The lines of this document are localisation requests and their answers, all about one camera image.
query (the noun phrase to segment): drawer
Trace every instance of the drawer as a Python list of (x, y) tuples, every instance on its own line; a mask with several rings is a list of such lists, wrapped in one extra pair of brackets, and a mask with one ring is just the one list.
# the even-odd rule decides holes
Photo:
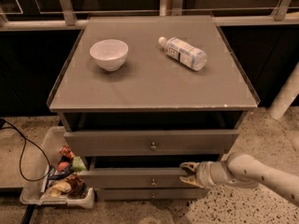
[(179, 180), (180, 168), (106, 168), (81, 172), (88, 187), (98, 189), (192, 188)]
[(238, 130), (78, 131), (64, 138), (76, 155), (148, 156), (222, 154), (228, 152)]
[(201, 199), (206, 197), (208, 189), (98, 189), (100, 200), (165, 200), (165, 199)]

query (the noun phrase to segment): black cable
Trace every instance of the black cable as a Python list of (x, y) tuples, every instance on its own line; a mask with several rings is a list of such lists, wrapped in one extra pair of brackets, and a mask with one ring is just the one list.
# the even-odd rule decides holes
[[(26, 181), (29, 181), (29, 182), (36, 182), (36, 181), (39, 181), (39, 180), (44, 179), (44, 178), (48, 175), (48, 173), (49, 173), (49, 171), (50, 171), (50, 161), (49, 161), (49, 159), (48, 159), (46, 153), (44, 152), (44, 150), (43, 150), (42, 148), (40, 148), (40, 147), (39, 147), (36, 143), (34, 143), (33, 141), (31, 141), (30, 139), (26, 138), (25, 135), (24, 135), (24, 134), (23, 134), (23, 133), (16, 127), (16, 126), (14, 126), (13, 124), (9, 123), (9, 122), (6, 121), (5, 119), (2, 119), (2, 120), (4, 120), (5, 123), (8, 124), (8, 125), (10, 125), (11, 127), (2, 127), (2, 128), (0, 128), (0, 130), (4, 130), (4, 129), (15, 130), (15, 131), (18, 132), (19, 135), (23, 138), (23, 148), (22, 148), (22, 151), (21, 151), (20, 162), (19, 162), (19, 170), (20, 170), (20, 174), (21, 174), (22, 178), (24, 178)], [(46, 173), (44, 176), (42, 176), (42, 177), (40, 177), (40, 178), (38, 178), (38, 179), (29, 179), (29, 178), (25, 177), (25, 175), (23, 174), (22, 169), (21, 169), (21, 160), (22, 160), (24, 151), (25, 151), (26, 146), (27, 146), (27, 141), (30, 142), (30, 143), (31, 143), (32, 145), (34, 145), (35, 147), (37, 147), (37, 148), (42, 152), (42, 154), (44, 155), (44, 157), (46, 158), (47, 163), (48, 163), (48, 171), (47, 171), (47, 173)]]

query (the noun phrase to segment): white bottle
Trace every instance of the white bottle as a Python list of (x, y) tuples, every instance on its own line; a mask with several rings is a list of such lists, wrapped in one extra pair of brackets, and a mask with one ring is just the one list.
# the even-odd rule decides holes
[(168, 56), (185, 64), (194, 71), (199, 71), (206, 64), (207, 55), (203, 50), (195, 48), (176, 37), (167, 40), (161, 36), (159, 38), (159, 44), (164, 48)]

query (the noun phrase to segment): bottle cap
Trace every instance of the bottle cap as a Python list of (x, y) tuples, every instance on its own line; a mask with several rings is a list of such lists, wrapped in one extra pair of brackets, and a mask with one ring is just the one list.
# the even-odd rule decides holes
[(165, 37), (161, 36), (161, 37), (159, 38), (159, 41), (158, 41), (158, 42), (159, 42), (159, 44), (160, 44), (161, 47), (165, 48), (167, 39), (166, 39)]

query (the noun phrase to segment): gray tabletop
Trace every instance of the gray tabletop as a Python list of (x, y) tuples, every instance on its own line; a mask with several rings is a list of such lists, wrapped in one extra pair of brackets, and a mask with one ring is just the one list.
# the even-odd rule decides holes
[[(158, 44), (173, 36), (206, 52), (198, 71), (168, 57)], [(91, 46), (104, 39), (127, 43), (124, 66), (99, 68)], [(209, 16), (94, 17), (78, 42), (51, 104), (53, 112), (247, 110), (257, 106)]]

